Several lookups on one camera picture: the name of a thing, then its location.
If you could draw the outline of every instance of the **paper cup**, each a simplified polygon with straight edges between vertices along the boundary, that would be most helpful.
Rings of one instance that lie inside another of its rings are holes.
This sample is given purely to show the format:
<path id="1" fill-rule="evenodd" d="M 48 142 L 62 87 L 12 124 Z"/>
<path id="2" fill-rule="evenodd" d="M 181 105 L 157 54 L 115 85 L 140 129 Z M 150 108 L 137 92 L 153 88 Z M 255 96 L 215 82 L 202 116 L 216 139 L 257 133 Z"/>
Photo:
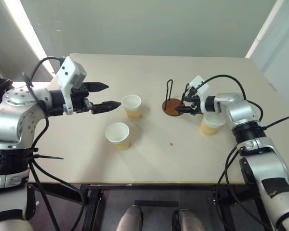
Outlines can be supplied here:
<path id="1" fill-rule="evenodd" d="M 122 99 L 122 105 L 125 108 L 126 115 L 129 119 L 139 119 L 141 115 L 140 105 L 141 98 L 138 95 L 127 95 Z"/>
<path id="2" fill-rule="evenodd" d="M 106 131 L 106 138 L 114 145 L 117 150 L 126 150 L 130 145 L 130 129 L 124 123 L 114 123 Z"/>
<path id="3" fill-rule="evenodd" d="M 226 118 L 218 114 L 205 114 L 200 125 L 200 132 L 204 135 L 211 136 L 226 123 Z"/>

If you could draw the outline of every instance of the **white tabletop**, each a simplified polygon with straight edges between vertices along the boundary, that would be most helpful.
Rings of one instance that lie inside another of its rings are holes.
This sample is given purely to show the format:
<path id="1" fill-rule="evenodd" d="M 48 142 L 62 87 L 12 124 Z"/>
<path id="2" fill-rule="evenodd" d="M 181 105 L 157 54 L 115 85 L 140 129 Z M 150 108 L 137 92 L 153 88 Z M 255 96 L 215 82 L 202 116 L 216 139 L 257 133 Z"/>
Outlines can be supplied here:
<path id="1" fill-rule="evenodd" d="M 262 106 L 262 125 L 289 116 L 289 106 L 260 70 L 245 58 L 168 57 L 72 54 L 87 72 L 85 81 L 100 81 L 109 88 L 91 93 L 93 103 L 121 101 L 137 94 L 143 114 L 129 121 L 123 107 L 92 115 L 90 112 L 50 118 L 50 127 L 40 139 L 39 154 L 64 160 L 37 160 L 41 166 L 68 182 L 85 183 L 214 183 L 223 171 L 225 159 L 235 145 L 228 126 L 213 136 L 199 132 L 202 115 L 166 115 L 161 107 L 166 82 L 173 79 L 172 98 L 180 99 L 186 83 L 195 76 L 204 79 L 229 74 L 243 85 L 247 98 Z M 235 82 L 210 82 L 213 94 L 240 92 Z M 105 129 L 114 122 L 126 123 L 131 130 L 131 146 L 116 151 L 105 138 Z M 40 122 L 38 133 L 44 126 Z M 289 167 L 289 120 L 266 131 Z M 232 182 L 243 182 L 239 157 L 229 169 Z M 42 182 L 54 182 L 39 174 Z"/>

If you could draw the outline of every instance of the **gray pants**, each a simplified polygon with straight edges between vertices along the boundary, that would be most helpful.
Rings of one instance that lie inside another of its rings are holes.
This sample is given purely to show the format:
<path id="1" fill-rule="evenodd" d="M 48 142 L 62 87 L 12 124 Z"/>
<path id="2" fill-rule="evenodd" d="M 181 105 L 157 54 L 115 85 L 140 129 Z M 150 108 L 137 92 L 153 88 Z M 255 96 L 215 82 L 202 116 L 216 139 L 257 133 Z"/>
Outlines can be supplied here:
<path id="1" fill-rule="evenodd" d="M 121 218 L 116 231 L 141 231 L 142 213 L 138 206 L 129 207 Z M 201 221 L 194 213 L 181 209 L 179 211 L 181 231 L 205 231 Z"/>

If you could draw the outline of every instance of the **brown round base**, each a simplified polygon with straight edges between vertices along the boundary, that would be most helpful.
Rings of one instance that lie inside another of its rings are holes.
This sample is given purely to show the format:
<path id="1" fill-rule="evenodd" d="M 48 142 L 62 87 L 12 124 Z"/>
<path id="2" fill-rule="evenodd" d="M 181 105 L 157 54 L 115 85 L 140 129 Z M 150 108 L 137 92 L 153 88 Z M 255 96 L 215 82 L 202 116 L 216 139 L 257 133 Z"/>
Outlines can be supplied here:
<path id="1" fill-rule="evenodd" d="M 180 106 L 180 105 L 184 106 L 184 103 L 181 104 L 180 100 L 178 100 L 178 99 L 167 100 L 167 108 L 164 110 L 165 102 L 166 101 L 163 102 L 162 109 L 167 115 L 169 115 L 169 116 L 180 116 L 180 115 L 183 114 L 183 113 L 178 112 L 178 111 L 175 110 L 175 108 L 177 106 Z"/>

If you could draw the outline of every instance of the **person's leg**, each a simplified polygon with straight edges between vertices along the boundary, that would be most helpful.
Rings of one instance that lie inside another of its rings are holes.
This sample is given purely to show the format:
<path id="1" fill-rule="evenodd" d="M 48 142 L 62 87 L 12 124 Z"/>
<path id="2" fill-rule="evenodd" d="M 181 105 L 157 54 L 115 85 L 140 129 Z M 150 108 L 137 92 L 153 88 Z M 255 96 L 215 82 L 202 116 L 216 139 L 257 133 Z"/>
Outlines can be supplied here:
<path id="1" fill-rule="evenodd" d="M 129 207 L 121 218 L 116 231 L 141 231 L 143 218 L 140 207 Z"/>
<path id="2" fill-rule="evenodd" d="M 201 221 L 194 213 L 187 209 L 181 209 L 179 212 L 175 212 L 173 222 L 173 230 L 176 231 L 205 231 Z"/>

